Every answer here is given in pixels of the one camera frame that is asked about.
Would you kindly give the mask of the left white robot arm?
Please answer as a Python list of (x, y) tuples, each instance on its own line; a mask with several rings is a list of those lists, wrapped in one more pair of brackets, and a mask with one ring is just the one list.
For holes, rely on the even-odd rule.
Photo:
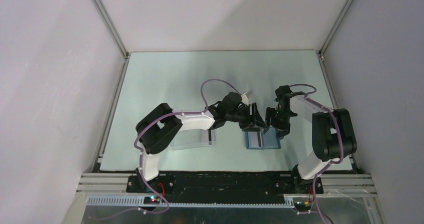
[(158, 186), (160, 153), (172, 142), (178, 132), (187, 130), (214, 130), (226, 122), (238, 123), (243, 132), (260, 132), (269, 129), (261, 117), (256, 103), (248, 103), (242, 95), (230, 92), (221, 101), (207, 106), (203, 111), (174, 111), (161, 103), (141, 121), (135, 130), (134, 147), (140, 150), (138, 185), (145, 192)]

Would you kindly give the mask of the clear plastic card box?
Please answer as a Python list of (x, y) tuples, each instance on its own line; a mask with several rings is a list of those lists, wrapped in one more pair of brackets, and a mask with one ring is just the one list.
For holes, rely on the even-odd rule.
[(200, 144), (201, 129), (180, 131), (176, 134), (170, 146), (173, 150), (186, 150), (201, 148)]

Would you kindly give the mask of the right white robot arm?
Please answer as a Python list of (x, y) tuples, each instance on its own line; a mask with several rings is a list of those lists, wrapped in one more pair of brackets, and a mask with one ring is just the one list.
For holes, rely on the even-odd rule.
[(311, 123), (312, 152), (293, 168), (291, 188), (304, 193), (311, 181), (318, 178), (330, 166), (340, 164), (357, 151), (357, 141), (346, 109), (333, 109), (309, 97), (309, 93), (294, 92), (290, 85), (275, 90), (275, 108), (268, 107), (265, 121), (275, 129), (277, 140), (291, 132), (291, 118), (302, 117)]

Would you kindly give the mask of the blue leather card holder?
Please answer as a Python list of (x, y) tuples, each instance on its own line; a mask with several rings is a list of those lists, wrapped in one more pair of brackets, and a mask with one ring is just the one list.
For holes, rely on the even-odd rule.
[[(248, 148), (248, 133), (249, 132), (245, 133), (245, 143), (246, 143), (246, 148), (249, 150), (249, 148)], [(267, 132), (260, 131), (260, 133), (262, 133), (262, 140), (263, 140), (262, 150), (280, 149), (281, 148), (280, 141), (276, 138), (276, 132), (275, 132), (274, 128), (269, 128)]]

